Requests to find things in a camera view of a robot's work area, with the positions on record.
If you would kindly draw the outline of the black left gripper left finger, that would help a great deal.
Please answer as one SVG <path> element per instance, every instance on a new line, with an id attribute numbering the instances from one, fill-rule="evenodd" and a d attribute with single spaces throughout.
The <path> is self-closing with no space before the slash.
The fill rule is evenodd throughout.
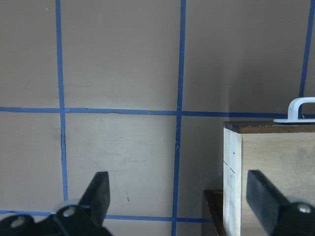
<path id="1" fill-rule="evenodd" d="M 78 206 L 91 220 L 102 226 L 110 205 L 110 184 L 108 172 L 97 172 L 81 197 Z"/>

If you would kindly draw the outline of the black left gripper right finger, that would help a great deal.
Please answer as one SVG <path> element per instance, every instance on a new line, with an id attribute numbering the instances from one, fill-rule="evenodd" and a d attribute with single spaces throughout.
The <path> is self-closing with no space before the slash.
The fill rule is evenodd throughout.
<path id="1" fill-rule="evenodd" d="M 290 201 L 260 170 L 248 170 L 246 200 L 261 226 L 272 235 Z"/>

